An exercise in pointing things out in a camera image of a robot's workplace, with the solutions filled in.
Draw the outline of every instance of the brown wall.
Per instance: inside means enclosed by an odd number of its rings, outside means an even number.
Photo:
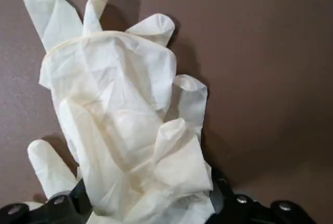
[[[82,12],[86,0],[71,0]],[[237,189],[333,217],[332,0],[110,0],[105,29],[178,25],[178,70],[209,86],[204,149]],[[22,0],[0,0],[0,205],[41,192],[25,149],[61,136],[37,84],[44,50]],[[61,143],[57,149],[68,156]]]

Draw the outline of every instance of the glove finger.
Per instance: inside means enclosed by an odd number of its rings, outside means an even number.
[[[28,147],[28,157],[48,199],[75,187],[75,176],[49,143],[33,141]]]
[[[126,32],[166,47],[174,30],[175,24],[171,18],[163,14],[154,14],[130,27]]]

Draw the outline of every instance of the silver screw head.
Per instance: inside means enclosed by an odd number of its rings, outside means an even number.
[[[280,203],[279,207],[283,210],[283,211],[290,211],[291,207],[287,202],[282,202]]]
[[[55,201],[53,202],[54,205],[63,203],[63,201],[65,200],[64,196],[59,196],[58,198],[55,199]]]
[[[242,195],[240,195],[239,197],[237,197],[237,201],[239,203],[246,203],[246,202],[248,202],[248,200],[246,199],[246,197],[242,196]]]
[[[20,209],[21,209],[20,205],[15,205],[8,211],[8,214],[13,215],[13,214],[17,213],[18,211],[20,211]]]

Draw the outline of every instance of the white latex glove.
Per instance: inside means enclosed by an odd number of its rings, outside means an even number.
[[[204,193],[212,189],[210,167],[199,143],[207,88],[175,75],[175,56],[165,48],[172,20],[156,14],[125,33],[102,32],[106,0],[88,0],[83,24],[65,0],[24,3],[48,52],[40,84],[51,90],[94,209],[112,216],[103,221],[204,223],[213,211]],[[57,191],[49,171],[47,194]],[[71,178],[63,171],[60,180]],[[58,187],[70,188],[72,179],[65,181]]]

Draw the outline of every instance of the black plastic part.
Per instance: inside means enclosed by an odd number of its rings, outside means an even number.
[[[212,177],[223,194],[224,207],[206,224],[315,224],[293,202],[276,201],[267,208],[246,195],[235,194],[222,172],[213,169]],[[69,195],[56,196],[33,211],[26,204],[7,205],[0,209],[0,220],[3,224],[84,224],[91,213],[92,206],[81,180]]]
[[[18,206],[18,211],[10,212]],[[33,211],[26,204],[7,205],[0,209],[0,220],[3,224],[84,224],[91,213],[92,206],[81,180],[69,195],[58,195]]]
[[[271,210],[285,224],[315,224],[314,220],[299,205],[290,201],[275,201]]]

